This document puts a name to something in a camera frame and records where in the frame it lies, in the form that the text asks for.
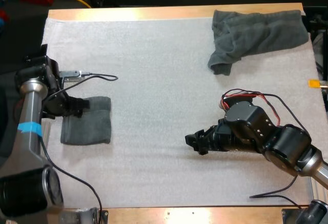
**wooden board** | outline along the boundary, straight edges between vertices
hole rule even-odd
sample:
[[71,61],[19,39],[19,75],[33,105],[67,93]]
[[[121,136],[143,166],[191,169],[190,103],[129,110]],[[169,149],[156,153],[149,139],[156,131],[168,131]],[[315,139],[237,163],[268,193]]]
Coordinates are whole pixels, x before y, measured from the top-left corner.
[[138,21],[150,19],[175,19],[212,17],[214,10],[237,11],[240,13],[273,13],[284,10],[303,10],[301,3],[253,4],[253,5],[208,5],[177,7],[101,8],[50,10],[48,18],[84,21]]
[[[71,9],[50,10],[48,18],[85,22],[195,18],[211,17],[215,9],[240,13],[303,10],[301,3]],[[110,224],[282,224],[281,209],[282,207],[195,207],[117,208],[107,210],[109,211]],[[49,221],[50,224],[57,223],[56,216],[49,215]]]

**white foam mat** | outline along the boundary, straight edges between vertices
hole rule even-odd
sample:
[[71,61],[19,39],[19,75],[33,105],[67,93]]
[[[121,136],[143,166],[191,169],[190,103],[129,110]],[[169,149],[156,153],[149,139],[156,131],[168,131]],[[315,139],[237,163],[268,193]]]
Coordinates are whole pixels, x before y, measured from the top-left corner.
[[[74,97],[112,100],[109,145],[60,143],[62,119],[51,128],[49,154],[65,170],[88,181],[104,207],[283,205],[284,199],[248,196],[282,188],[292,177],[262,155],[210,152],[200,156],[185,135],[215,125],[224,112],[222,93],[243,88],[279,95],[328,156],[327,120],[311,42],[294,49],[242,58],[230,76],[215,76],[207,62],[214,51],[211,18],[139,22],[63,22],[48,19],[44,43],[60,70],[114,74],[116,82],[92,79],[68,91]],[[281,124],[296,122],[274,98]],[[261,100],[255,101],[276,120]],[[66,207],[96,206],[92,192],[60,174]],[[307,178],[284,193],[309,204]]]

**gray towel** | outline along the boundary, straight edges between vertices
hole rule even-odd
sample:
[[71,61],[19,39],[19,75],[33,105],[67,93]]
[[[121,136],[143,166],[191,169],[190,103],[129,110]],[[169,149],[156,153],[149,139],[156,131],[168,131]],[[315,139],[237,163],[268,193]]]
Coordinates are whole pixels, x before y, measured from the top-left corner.
[[60,142],[67,145],[93,145],[111,141],[111,99],[89,97],[90,108],[83,109],[82,117],[70,115],[63,118]]
[[215,51],[208,62],[214,74],[229,75],[242,56],[293,48],[309,40],[299,10],[270,14],[214,11]]

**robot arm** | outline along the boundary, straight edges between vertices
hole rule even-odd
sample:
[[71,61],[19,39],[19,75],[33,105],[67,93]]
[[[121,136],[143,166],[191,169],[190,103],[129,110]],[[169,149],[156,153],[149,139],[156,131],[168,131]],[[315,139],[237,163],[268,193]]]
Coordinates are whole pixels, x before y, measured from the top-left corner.
[[[208,151],[246,151],[262,154],[281,170],[310,176],[328,189],[328,164],[311,144],[307,131],[287,124],[275,126],[252,99],[230,98],[229,109],[217,125],[186,136],[187,145],[200,155]],[[328,205],[313,200],[298,216],[296,224],[327,224]]]
[[0,217],[19,224],[47,223],[46,213],[61,209],[63,196],[57,173],[40,156],[40,118],[81,116],[89,103],[62,92],[40,114],[43,100],[61,89],[58,65],[46,55],[28,57],[27,62],[30,67],[15,76],[24,103],[12,153],[0,168]]

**metal bracket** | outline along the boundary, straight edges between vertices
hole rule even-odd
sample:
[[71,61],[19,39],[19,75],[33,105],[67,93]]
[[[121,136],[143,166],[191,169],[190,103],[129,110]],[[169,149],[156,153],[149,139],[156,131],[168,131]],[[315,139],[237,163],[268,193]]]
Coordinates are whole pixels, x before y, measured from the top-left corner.
[[300,209],[282,209],[282,223],[283,224],[295,224],[297,217],[303,210]]
[[[98,208],[92,208],[85,211],[61,211],[59,214],[59,224],[97,224],[95,216],[98,214]],[[101,212],[101,224],[108,224],[108,211]]]

